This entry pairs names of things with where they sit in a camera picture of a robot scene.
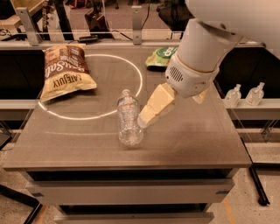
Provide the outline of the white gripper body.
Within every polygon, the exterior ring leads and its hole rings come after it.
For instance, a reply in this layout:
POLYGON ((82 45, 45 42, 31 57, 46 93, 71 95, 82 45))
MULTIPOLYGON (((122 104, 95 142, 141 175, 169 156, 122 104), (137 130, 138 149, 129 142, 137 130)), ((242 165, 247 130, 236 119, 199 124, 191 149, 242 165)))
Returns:
POLYGON ((206 90, 218 72, 218 69, 206 73, 193 70, 184 65, 175 52, 165 70, 165 78, 178 95, 189 98, 206 90))

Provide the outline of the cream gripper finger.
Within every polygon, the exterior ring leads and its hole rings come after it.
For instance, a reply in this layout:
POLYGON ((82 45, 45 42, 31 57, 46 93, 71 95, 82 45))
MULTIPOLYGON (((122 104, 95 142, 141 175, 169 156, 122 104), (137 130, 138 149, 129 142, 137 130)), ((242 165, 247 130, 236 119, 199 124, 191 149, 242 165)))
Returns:
POLYGON ((201 104, 206 98, 207 91, 208 91, 208 89, 206 89, 206 90, 202 91, 201 93, 195 95, 193 97, 194 101, 197 102, 198 104, 201 104))
POLYGON ((168 84, 159 84, 138 115, 137 123, 145 129, 161 116, 169 113, 175 105, 176 91, 168 84))

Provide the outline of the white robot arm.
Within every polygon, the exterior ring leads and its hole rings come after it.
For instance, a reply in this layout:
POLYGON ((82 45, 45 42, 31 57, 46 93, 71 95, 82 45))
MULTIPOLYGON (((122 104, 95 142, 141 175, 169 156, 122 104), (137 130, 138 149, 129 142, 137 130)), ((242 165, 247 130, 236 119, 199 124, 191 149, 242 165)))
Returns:
POLYGON ((185 0, 193 15, 160 84, 138 115, 146 128, 171 110, 175 96, 198 99, 242 39, 280 57, 280 0, 185 0))

